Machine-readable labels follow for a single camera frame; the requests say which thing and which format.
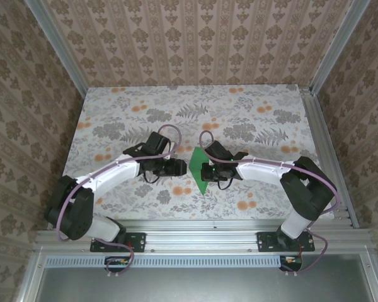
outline floral tablecloth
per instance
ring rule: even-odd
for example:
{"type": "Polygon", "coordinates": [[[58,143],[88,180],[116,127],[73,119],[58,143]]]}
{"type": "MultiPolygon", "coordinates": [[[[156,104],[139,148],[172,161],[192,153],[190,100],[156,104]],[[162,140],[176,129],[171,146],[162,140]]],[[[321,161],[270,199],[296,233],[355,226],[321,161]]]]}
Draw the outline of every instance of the floral tablecloth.
{"type": "MultiPolygon", "coordinates": [[[[64,174],[95,171],[165,123],[180,128],[176,156],[187,164],[206,129],[233,154],[283,161],[306,155],[318,162],[296,85],[106,87],[87,93],[64,174]]],[[[174,129],[162,134],[177,141],[174,129]]],[[[209,183],[203,196],[189,169],[155,184],[136,177],[94,207],[116,219],[142,220],[284,218],[290,209],[281,187],[258,181],[234,181],[226,191],[209,183]]]]}

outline green board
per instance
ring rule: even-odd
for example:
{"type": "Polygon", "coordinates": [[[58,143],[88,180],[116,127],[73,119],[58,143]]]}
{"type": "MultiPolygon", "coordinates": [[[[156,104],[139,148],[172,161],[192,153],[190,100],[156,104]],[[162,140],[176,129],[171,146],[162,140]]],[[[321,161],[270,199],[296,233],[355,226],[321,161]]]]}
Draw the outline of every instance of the green board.
{"type": "Polygon", "coordinates": [[[207,184],[209,183],[207,181],[203,181],[200,175],[202,164],[204,162],[209,162],[209,158],[204,154],[203,150],[200,147],[196,147],[190,159],[189,170],[192,173],[193,178],[195,179],[202,195],[204,195],[204,193],[206,192],[207,184]]]}

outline gray panel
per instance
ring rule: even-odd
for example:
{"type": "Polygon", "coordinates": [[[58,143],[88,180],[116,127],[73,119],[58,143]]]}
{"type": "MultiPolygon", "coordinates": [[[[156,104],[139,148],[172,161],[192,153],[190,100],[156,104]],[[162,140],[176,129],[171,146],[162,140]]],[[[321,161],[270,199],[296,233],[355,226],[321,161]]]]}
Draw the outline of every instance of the gray panel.
{"type": "Polygon", "coordinates": [[[327,255],[297,277],[278,269],[131,269],[119,277],[46,269],[37,301],[373,301],[364,276],[358,255],[327,255]]]}

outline cable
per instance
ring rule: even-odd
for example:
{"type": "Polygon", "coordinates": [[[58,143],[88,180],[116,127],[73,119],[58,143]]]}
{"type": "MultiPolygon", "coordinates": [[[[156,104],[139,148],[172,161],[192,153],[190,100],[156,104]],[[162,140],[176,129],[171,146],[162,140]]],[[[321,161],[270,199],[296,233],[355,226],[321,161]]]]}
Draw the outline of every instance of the cable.
{"type": "Polygon", "coordinates": [[[146,183],[148,183],[148,184],[155,184],[155,183],[157,182],[157,180],[159,179],[159,176],[156,178],[155,181],[149,181],[149,180],[147,179],[146,172],[147,172],[147,171],[144,171],[144,173],[143,173],[143,178],[144,178],[144,180],[146,181],[146,183]]]}
{"type": "Polygon", "coordinates": [[[166,127],[172,127],[174,128],[177,132],[178,132],[178,136],[179,136],[179,139],[178,139],[178,143],[176,144],[176,146],[174,146],[174,148],[169,151],[168,153],[165,153],[165,154],[159,154],[159,155],[152,155],[152,156],[142,156],[142,157],[131,157],[131,158],[128,158],[128,159],[123,159],[119,162],[114,162],[113,164],[109,165],[109,166],[106,166],[104,168],[102,168],[101,170],[99,170],[98,172],[94,173],[93,175],[91,175],[90,177],[87,177],[85,180],[81,181],[77,186],[75,186],[73,188],[73,190],[71,190],[71,192],[69,193],[69,195],[67,195],[66,199],[64,200],[64,203],[63,203],[63,206],[62,206],[62,209],[60,210],[60,213],[59,213],[59,217],[57,219],[57,222],[56,222],[56,235],[57,235],[57,239],[59,241],[62,241],[62,242],[66,242],[66,241],[69,241],[70,238],[66,238],[66,239],[63,239],[60,235],[60,226],[61,226],[61,223],[62,223],[62,219],[63,219],[63,216],[64,216],[64,212],[66,211],[66,208],[67,208],[67,205],[69,204],[70,200],[72,199],[72,197],[74,196],[74,194],[83,186],[85,185],[87,182],[91,181],[92,179],[94,179],[95,177],[98,177],[100,176],[102,173],[106,172],[107,170],[109,169],[112,169],[116,166],[120,166],[126,162],[130,162],[130,161],[133,161],[133,160],[146,160],[146,159],[160,159],[160,158],[163,158],[165,156],[169,156],[171,154],[174,154],[176,149],[178,149],[178,147],[181,145],[181,142],[182,142],[182,134],[179,130],[179,128],[177,126],[174,126],[174,125],[171,125],[171,124],[165,124],[163,126],[161,126],[159,129],[158,129],[158,133],[163,129],[163,128],[166,128],[166,127]]]}
{"type": "Polygon", "coordinates": [[[233,163],[242,163],[242,162],[258,162],[260,164],[266,164],[266,165],[275,165],[277,167],[285,167],[285,168],[289,168],[289,169],[293,169],[293,170],[296,170],[296,171],[299,171],[301,173],[304,173],[304,174],[307,174],[309,176],[312,176],[313,178],[319,180],[320,182],[322,182],[325,186],[327,186],[333,193],[333,195],[335,196],[335,199],[336,199],[336,202],[335,204],[330,207],[329,209],[327,210],[324,210],[321,215],[327,213],[327,212],[330,212],[330,211],[334,211],[335,209],[337,209],[340,205],[340,196],[338,194],[338,191],[330,184],[330,182],[328,182],[326,179],[322,178],[321,176],[313,173],[313,172],[310,172],[308,170],[305,170],[303,168],[299,168],[299,167],[296,167],[294,165],[289,165],[289,164],[285,164],[283,162],[278,162],[276,160],[266,160],[266,159],[256,159],[256,158],[253,158],[253,159],[241,159],[241,160],[222,160],[222,159],[217,159],[213,156],[211,156],[210,154],[208,154],[205,150],[205,147],[203,146],[203,142],[202,142],[202,137],[203,137],[203,134],[204,133],[208,133],[210,134],[211,138],[212,138],[212,142],[214,141],[214,136],[213,136],[213,133],[211,133],[211,131],[208,131],[208,130],[204,130],[200,136],[199,136],[199,145],[200,145],[200,148],[202,148],[204,154],[211,160],[214,160],[216,162],[221,162],[223,164],[233,164],[233,163]]]}
{"type": "Polygon", "coordinates": [[[226,186],[226,187],[223,188],[223,189],[221,189],[221,187],[220,187],[220,181],[217,181],[217,186],[218,186],[219,189],[222,190],[222,191],[223,191],[223,190],[226,190],[226,189],[228,189],[228,188],[231,186],[233,180],[234,180],[234,179],[231,178],[231,179],[229,180],[228,186],[226,186]]]}
{"type": "Polygon", "coordinates": [[[301,243],[300,243],[300,252],[298,253],[298,257],[300,257],[301,261],[302,261],[302,246],[301,246],[301,243]]]}
{"type": "MultiPolygon", "coordinates": [[[[322,182],[325,186],[327,186],[332,191],[333,195],[335,196],[335,199],[336,199],[335,204],[332,207],[330,207],[329,209],[323,211],[321,213],[321,215],[323,215],[323,214],[325,214],[327,212],[330,212],[330,211],[334,211],[335,209],[337,209],[339,207],[339,205],[340,205],[340,196],[338,194],[338,191],[326,179],[322,178],[321,176],[319,176],[319,175],[317,175],[315,173],[312,173],[312,172],[310,172],[308,170],[305,170],[305,169],[302,169],[302,168],[299,168],[299,167],[296,167],[296,166],[293,166],[293,165],[285,164],[283,162],[278,162],[276,160],[265,160],[265,159],[256,159],[256,158],[253,158],[253,159],[241,159],[241,160],[221,160],[221,159],[217,159],[217,158],[211,156],[210,154],[208,154],[206,152],[205,147],[203,146],[203,141],[202,141],[202,137],[203,137],[204,133],[208,133],[211,136],[212,142],[214,141],[214,136],[213,136],[213,133],[211,133],[211,131],[208,131],[208,130],[204,130],[199,135],[199,145],[200,145],[200,148],[202,148],[204,154],[209,159],[214,160],[216,162],[221,162],[223,164],[242,163],[242,162],[258,162],[260,164],[275,165],[277,167],[285,167],[285,168],[289,168],[289,169],[293,169],[293,170],[299,171],[301,173],[304,173],[304,174],[307,174],[309,176],[312,176],[313,178],[315,178],[318,181],[322,182]]],[[[306,230],[312,236],[315,236],[316,238],[323,240],[325,242],[325,247],[322,250],[322,252],[320,253],[320,255],[318,256],[318,258],[309,267],[307,267],[305,269],[302,269],[301,271],[296,272],[297,274],[300,273],[300,272],[306,272],[309,269],[311,269],[322,258],[322,256],[325,254],[326,250],[328,249],[328,241],[325,238],[314,234],[310,229],[308,229],[309,227],[311,227],[311,225],[313,223],[314,223],[314,221],[312,221],[308,225],[308,227],[307,227],[306,230]]],[[[284,267],[285,269],[287,269],[289,271],[292,271],[292,269],[290,269],[289,267],[287,267],[285,265],[282,265],[282,267],[284,267]]]]}
{"type": "MultiPolygon", "coordinates": [[[[98,242],[101,242],[102,244],[110,245],[112,247],[123,247],[124,249],[127,249],[130,252],[130,261],[127,264],[127,266],[125,268],[123,268],[122,271],[120,271],[121,274],[125,273],[132,266],[133,261],[134,261],[134,251],[131,247],[128,247],[127,245],[124,245],[124,244],[121,244],[121,243],[107,242],[107,241],[104,241],[102,239],[95,239],[95,240],[98,241],[98,242]]],[[[119,259],[119,257],[114,257],[106,263],[106,271],[109,274],[112,274],[112,272],[109,270],[110,263],[117,260],[117,259],[119,259]]]]}
{"type": "Polygon", "coordinates": [[[300,273],[303,273],[303,272],[307,272],[309,271],[310,269],[312,269],[312,267],[318,263],[319,260],[321,260],[321,258],[323,257],[323,255],[325,254],[326,250],[328,249],[328,241],[323,238],[322,236],[319,236],[319,235],[316,235],[315,233],[313,233],[310,229],[307,228],[307,232],[309,234],[311,234],[312,236],[318,238],[318,239],[321,239],[324,243],[325,243],[325,246],[324,248],[322,249],[322,252],[319,254],[319,256],[315,259],[315,261],[308,267],[306,267],[305,269],[301,269],[300,271],[298,272],[294,272],[291,268],[289,268],[288,266],[285,266],[282,264],[282,267],[284,267],[286,270],[290,271],[290,272],[293,272],[294,275],[296,274],[300,274],[300,273]]]}

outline patterned wall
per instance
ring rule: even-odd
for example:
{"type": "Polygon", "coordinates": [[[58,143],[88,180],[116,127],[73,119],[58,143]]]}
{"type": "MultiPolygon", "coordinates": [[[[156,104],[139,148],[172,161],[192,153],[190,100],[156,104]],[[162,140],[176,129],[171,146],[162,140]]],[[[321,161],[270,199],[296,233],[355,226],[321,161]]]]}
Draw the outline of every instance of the patterned wall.
{"type": "Polygon", "coordinates": [[[369,4],[319,93],[350,197],[378,251],[378,0],[369,4]]]}
{"type": "Polygon", "coordinates": [[[45,0],[90,87],[309,85],[351,0],[45,0]]]}
{"type": "Polygon", "coordinates": [[[23,1],[0,0],[0,302],[22,281],[82,101],[23,1]]]}

